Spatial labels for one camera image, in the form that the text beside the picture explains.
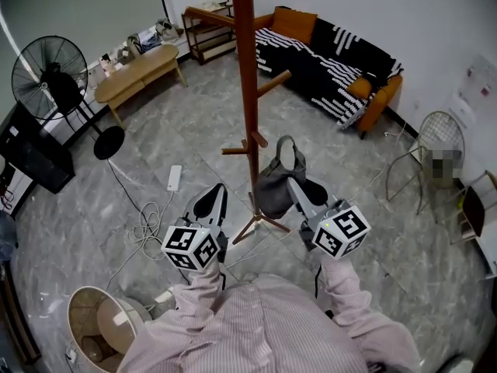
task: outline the handbag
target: handbag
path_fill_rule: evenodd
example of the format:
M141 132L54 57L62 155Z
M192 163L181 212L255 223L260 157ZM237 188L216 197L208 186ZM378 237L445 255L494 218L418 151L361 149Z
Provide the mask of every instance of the handbag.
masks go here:
M281 147L285 141L294 144L294 169L289 170L280 160ZM276 157L259 174L254 187L255 200L261 211L269 218L282 218L294 204L287 188L287 179L294 178L299 184L305 182L305 157L298 150L294 139L284 135L276 144Z

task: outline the gray tile floor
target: gray tile floor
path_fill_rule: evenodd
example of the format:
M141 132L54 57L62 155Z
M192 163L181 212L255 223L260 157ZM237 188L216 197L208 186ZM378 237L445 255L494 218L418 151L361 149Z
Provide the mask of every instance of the gray tile floor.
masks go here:
M120 109L126 139L110 164L136 204L153 200L160 207L169 199L165 186L171 165L182 165L180 189L165 212L162 234L194 194L225 183L224 232L234 235L251 217L246 158L220 154L223 147L239 146L244 137L238 61L229 54L204 66L187 61L181 67L188 89L165 77ZM259 102L260 132L270 143L261 151L261 165L274 153L277 138L292 134L307 157L308 173L327 181L339 197L360 191L412 142L403 134L394 150L396 137L386 137L384 131L397 134L401 128L384 118L361 141L353 130L340 131L332 119L284 87ZM111 116L99 122L102 128L109 125L114 125ZM92 133L71 148L76 177L58 195L37 187L17 217L20 247L12 262L14 279L48 371L67 369L64 351L70 340L67 307L72 292L82 285L104 288L135 247L127 242L127 231L137 224L137 212L109 164L93 156ZM392 173L392 188L413 169L408 159L399 164ZM492 284L481 280L482 258L473 244L451 246L454 230L436 225L429 209L415 215L415 184L387 202L384 181L383 172L353 199L373 227L351 257L363 288L373 294L374 308L411 330L422 355L422 371L435 371L456 352L477 357L495 327L489 308ZM301 218L292 209L281 221L295 228ZM232 246L226 266L269 247L233 266L228 283L248 272L270 272L314 293L316 255L306 253L296 232L278 240L282 236L278 229L260 225ZM156 245L149 245L149 253L157 251ZM146 305L181 281L166 260L155 262L137 253L110 290ZM167 308L160 305L153 315ZM79 369L91 371L84 363Z

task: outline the patterned throw blanket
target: patterned throw blanket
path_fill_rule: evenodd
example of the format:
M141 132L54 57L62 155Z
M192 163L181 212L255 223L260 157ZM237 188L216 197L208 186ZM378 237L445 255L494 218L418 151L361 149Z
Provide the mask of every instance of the patterned throw blanket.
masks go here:
M333 115L341 128L359 119L377 89L403 70L379 48L321 19L309 45L267 28L255 32L255 41L259 68L272 77L289 69L292 77L285 84ZM373 84L368 99L347 91L361 75Z

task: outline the shirt sleeve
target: shirt sleeve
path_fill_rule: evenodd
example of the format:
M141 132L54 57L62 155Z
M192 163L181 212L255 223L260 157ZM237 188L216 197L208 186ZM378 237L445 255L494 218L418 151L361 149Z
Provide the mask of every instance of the shirt sleeve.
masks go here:
M348 259L321 259L334 322L356 342L368 364L382 363L402 372L419 371L419 354L411 333L401 323L370 308L371 294Z
M213 260L190 285L178 284L172 293L176 310L146 322L120 364L119 372L178 371L176 358L214 316L211 309L221 288L219 263Z

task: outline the white marker cube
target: white marker cube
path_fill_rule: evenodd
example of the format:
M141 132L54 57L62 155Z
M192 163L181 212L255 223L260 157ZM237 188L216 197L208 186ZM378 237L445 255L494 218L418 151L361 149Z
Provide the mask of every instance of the white marker cube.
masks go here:
M338 260L357 249L371 230L357 206L321 221L312 242Z
M220 247L208 228L170 226L161 250L176 267L201 271L216 256Z

